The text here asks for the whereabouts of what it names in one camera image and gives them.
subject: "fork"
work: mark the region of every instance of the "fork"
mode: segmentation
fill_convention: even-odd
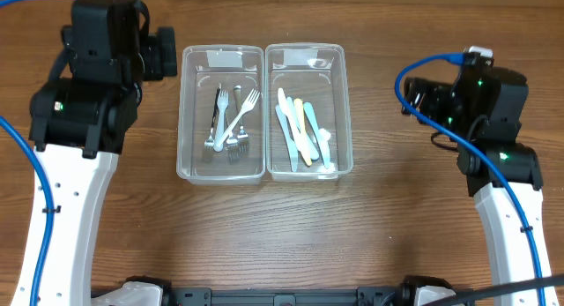
[[[223,129],[226,126],[226,110],[228,106],[229,106],[229,95],[227,94],[226,90],[222,90],[221,93],[219,93],[219,97],[218,97],[219,120],[218,120],[218,129],[216,130],[215,133],[216,144],[213,146],[213,150],[216,152],[223,151],[223,141],[225,140],[222,139],[220,143],[218,141],[218,138],[220,135],[223,134]]]
[[[210,137],[204,142],[204,161],[211,161],[213,156],[213,127],[215,126],[215,116],[218,114],[218,97],[221,92],[221,84],[218,86],[218,91],[215,93],[215,101],[213,102],[213,117],[211,118]]]
[[[253,89],[249,93],[249,95],[247,96],[247,99],[245,99],[245,101],[241,105],[241,110],[239,111],[239,114],[235,117],[235,119],[231,122],[231,124],[229,124],[227,131],[225,131],[223,133],[221,138],[216,139],[215,146],[222,145],[223,142],[225,142],[226,138],[229,136],[229,132],[231,132],[233,130],[233,128],[235,127],[235,125],[237,124],[237,122],[239,122],[239,119],[241,118],[241,116],[243,116],[245,113],[249,112],[250,110],[252,110],[255,107],[256,102],[258,101],[258,97],[260,97],[260,96],[261,96],[261,93],[258,92],[255,89]]]
[[[229,161],[233,162],[236,160],[239,160],[239,141],[236,137],[233,136],[233,131],[229,132],[229,137],[226,140],[226,145],[227,145],[227,154],[229,155]]]
[[[233,88],[233,93],[235,96],[235,103],[237,107],[237,112],[241,108],[242,99],[241,99],[241,86],[235,86]],[[239,149],[241,153],[248,153],[249,152],[249,135],[243,128],[243,117],[239,121],[239,134],[237,134],[237,139],[239,139]]]

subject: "wooden table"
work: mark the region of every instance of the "wooden table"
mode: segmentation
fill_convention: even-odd
[[[433,147],[428,127],[401,116],[392,91],[407,64],[473,44],[494,49],[498,66],[529,79],[519,139],[540,158],[546,244],[553,272],[564,272],[561,8],[146,3],[152,30],[174,26],[179,67],[189,45],[342,45],[355,166],[338,182],[274,183],[265,175],[256,187],[192,186],[175,171],[180,77],[146,84],[106,197],[94,287],[142,274],[213,289],[396,285],[406,274],[488,285],[483,229],[456,155]],[[69,0],[0,10],[0,115],[24,136],[30,98],[61,48],[70,10]],[[433,63],[412,75],[452,82],[456,73]],[[33,171],[3,131],[0,155],[0,303],[8,304],[26,244]]]

